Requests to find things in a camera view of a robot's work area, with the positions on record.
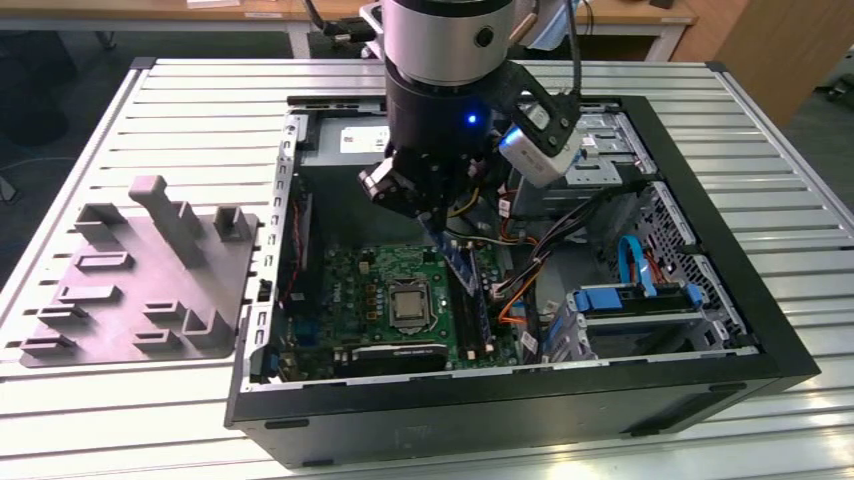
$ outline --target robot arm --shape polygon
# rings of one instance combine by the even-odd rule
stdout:
[[[475,162],[501,152],[542,186],[578,150],[579,93],[551,96],[507,61],[513,20],[511,0],[383,0],[390,143],[361,181],[375,204],[434,232]],[[514,125],[501,143],[495,116]]]

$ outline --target metal table frame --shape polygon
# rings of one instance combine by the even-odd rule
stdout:
[[[550,89],[569,64],[530,62]],[[290,95],[382,94],[377,62],[159,60],[139,64],[95,130],[0,293],[0,347],[32,330],[67,267],[80,205],[135,208],[159,173],[199,214],[270,212]],[[587,63],[586,93],[646,95],[824,373],[673,436],[329,467],[333,477],[744,478],[854,468],[854,218],[726,72],[704,64]],[[247,295],[258,285],[250,282]],[[290,475],[222,427],[231,359],[28,370],[0,349],[0,478]]]

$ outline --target wooden desk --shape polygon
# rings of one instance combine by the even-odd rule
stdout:
[[[315,0],[326,19],[357,16],[367,0]],[[554,9],[562,2],[554,3]],[[597,35],[657,37],[649,61],[668,61],[697,16],[684,0],[673,9],[646,0],[591,0]],[[553,12],[543,11],[549,18]],[[579,9],[579,25],[587,12]],[[307,58],[311,25],[301,0],[243,0],[239,7],[188,9],[184,0],[0,0],[0,29],[90,31],[282,31],[295,58]]]
[[[365,0],[337,0],[330,12],[358,12]],[[187,8],[186,0],[0,0],[0,30],[278,31],[294,58],[309,58],[311,30],[301,0],[243,0],[239,7]]]
[[[656,40],[646,56],[648,62],[668,62],[685,29],[697,22],[697,15],[685,0],[677,0],[666,10],[650,5],[648,0],[594,0],[595,35],[653,36]],[[586,31],[587,9],[578,9],[578,25]]]
[[[854,43],[854,0],[684,0],[701,14],[674,61],[722,62],[782,127]]]

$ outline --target orange wire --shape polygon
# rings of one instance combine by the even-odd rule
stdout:
[[[646,253],[644,254],[644,256],[646,257],[646,261],[650,262],[650,266],[653,267],[653,274],[657,278],[656,281],[660,283],[665,283],[668,280],[665,277],[665,272],[662,272],[662,267],[658,266],[658,262],[656,262],[653,255],[650,253]]]
[[[513,304],[517,303],[517,300],[519,300],[519,297],[522,297],[522,294],[534,283],[534,280],[537,280],[537,277],[539,276],[541,271],[542,271],[542,267],[539,270],[537,270],[537,273],[531,276],[531,278],[527,279],[527,281],[522,285],[522,288],[510,299],[510,302],[507,302],[507,305],[505,305],[505,308],[502,309],[502,313],[498,314],[499,323],[525,323],[527,321],[519,317],[507,317],[506,315],[507,315],[507,312],[510,311],[510,308],[513,307]]]
[[[507,235],[507,224],[509,223],[510,223],[510,219],[506,218],[502,221],[502,226],[501,226],[501,230],[499,230],[498,234],[499,234],[501,239],[505,240],[506,242],[515,242],[519,239],[511,237],[510,235]],[[537,240],[535,237],[526,237],[525,241],[526,241],[526,243],[530,243],[531,245],[537,245],[539,243],[539,240]]]

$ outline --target blue led light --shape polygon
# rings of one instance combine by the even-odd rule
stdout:
[[[523,133],[522,130],[519,130],[519,127],[513,127],[507,132],[507,135],[505,135],[501,146],[505,147],[514,143],[519,139],[519,137],[522,137],[522,135]]]

